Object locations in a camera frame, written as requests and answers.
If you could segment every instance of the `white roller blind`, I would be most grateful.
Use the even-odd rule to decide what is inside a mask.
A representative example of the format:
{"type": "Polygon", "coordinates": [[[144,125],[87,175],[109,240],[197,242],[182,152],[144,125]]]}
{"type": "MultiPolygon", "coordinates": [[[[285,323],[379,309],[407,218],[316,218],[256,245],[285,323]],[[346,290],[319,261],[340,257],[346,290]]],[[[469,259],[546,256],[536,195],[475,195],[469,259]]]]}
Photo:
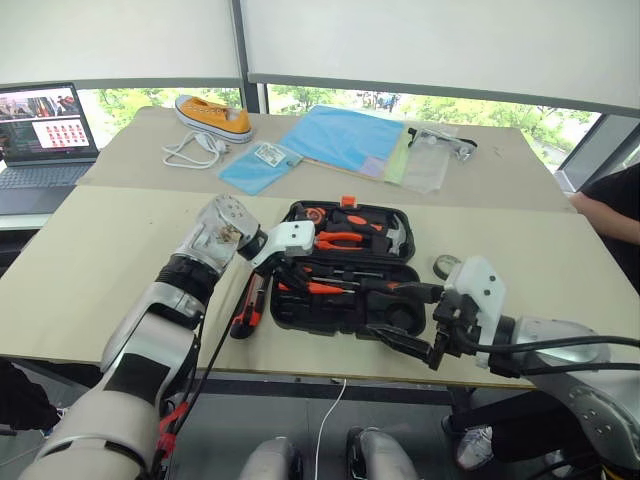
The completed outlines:
{"type": "Polygon", "coordinates": [[[638,0],[243,0],[249,71],[640,107],[638,0]]]}
{"type": "Polygon", "coordinates": [[[239,76],[227,0],[4,0],[0,84],[239,76]]]}

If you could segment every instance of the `floor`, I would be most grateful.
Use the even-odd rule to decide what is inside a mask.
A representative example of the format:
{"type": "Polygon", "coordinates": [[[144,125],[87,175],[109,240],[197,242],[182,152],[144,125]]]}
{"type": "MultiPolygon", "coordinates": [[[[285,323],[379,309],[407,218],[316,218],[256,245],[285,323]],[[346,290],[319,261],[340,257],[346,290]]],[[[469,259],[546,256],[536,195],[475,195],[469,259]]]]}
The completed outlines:
{"type": "MultiPolygon", "coordinates": [[[[33,372],[28,375],[44,386],[55,405],[70,405],[83,392],[82,387],[65,385],[33,372]]],[[[302,451],[305,480],[313,479],[318,429],[332,403],[301,398],[203,395],[181,432],[168,477],[235,480],[258,444],[286,435],[302,451]]],[[[341,402],[325,424],[318,478],[346,478],[345,438],[353,425],[377,426],[393,435],[425,480],[525,479],[544,467],[536,459],[509,465],[494,461],[470,473],[459,470],[453,462],[452,446],[440,429],[440,419],[449,412],[450,408],[445,406],[341,402]]],[[[0,478],[18,478],[42,441],[40,433],[34,431],[0,437],[0,478]],[[33,451],[6,464],[29,450],[33,451]]]]}

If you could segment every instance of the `small card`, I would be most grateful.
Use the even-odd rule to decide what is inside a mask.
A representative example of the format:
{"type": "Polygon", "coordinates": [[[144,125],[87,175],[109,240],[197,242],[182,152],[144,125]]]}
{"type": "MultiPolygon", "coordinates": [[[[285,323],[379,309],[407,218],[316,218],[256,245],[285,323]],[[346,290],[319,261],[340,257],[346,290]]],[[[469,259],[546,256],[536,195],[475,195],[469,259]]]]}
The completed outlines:
{"type": "Polygon", "coordinates": [[[278,164],[287,156],[282,150],[270,143],[263,143],[255,152],[256,156],[272,167],[278,164]]]}

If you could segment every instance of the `black shirt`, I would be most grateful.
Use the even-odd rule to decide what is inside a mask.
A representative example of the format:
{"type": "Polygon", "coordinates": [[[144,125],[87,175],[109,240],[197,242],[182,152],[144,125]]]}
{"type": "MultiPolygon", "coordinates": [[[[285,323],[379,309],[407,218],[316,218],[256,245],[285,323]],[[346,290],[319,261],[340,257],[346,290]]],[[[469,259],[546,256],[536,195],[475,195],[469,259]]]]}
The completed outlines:
{"type": "MultiPolygon", "coordinates": [[[[640,163],[592,183],[582,190],[625,217],[640,220],[640,163]]],[[[618,265],[640,293],[640,246],[601,236],[618,265]]]]}

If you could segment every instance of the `black tool case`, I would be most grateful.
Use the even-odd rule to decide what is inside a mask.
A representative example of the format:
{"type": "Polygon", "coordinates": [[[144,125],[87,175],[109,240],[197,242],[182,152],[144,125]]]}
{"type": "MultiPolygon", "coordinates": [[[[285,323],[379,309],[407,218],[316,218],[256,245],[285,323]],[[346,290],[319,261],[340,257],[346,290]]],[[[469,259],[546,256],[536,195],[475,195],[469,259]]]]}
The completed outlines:
{"type": "Polygon", "coordinates": [[[304,269],[310,281],[316,282],[312,277],[328,279],[318,280],[318,283],[335,285],[354,293],[293,292],[280,283],[276,273],[270,308],[279,326],[323,335],[333,335],[338,331],[355,333],[359,338],[373,338],[366,328],[372,323],[400,327],[411,335],[419,335],[424,330],[426,316],[424,304],[420,301],[397,294],[363,290],[350,283],[358,283],[364,278],[385,282],[420,281],[416,271],[406,265],[415,252],[415,245],[409,219],[404,212],[372,205],[342,206],[338,202],[305,200],[294,203],[284,218],[285,221],[306,219],[314,221],[316,239],[322,238],[322,232],[346,231],[363,235],[361,242],[331,241],[328,249],[319,248],[316,241],[311,255],[295,258],[295,263],[304,269]],[[389,229],[396,234],[398,230],[404,230],[404,240],[399,243],[397,253],[389,251],[393,244],[388,238],[389,229]]]}

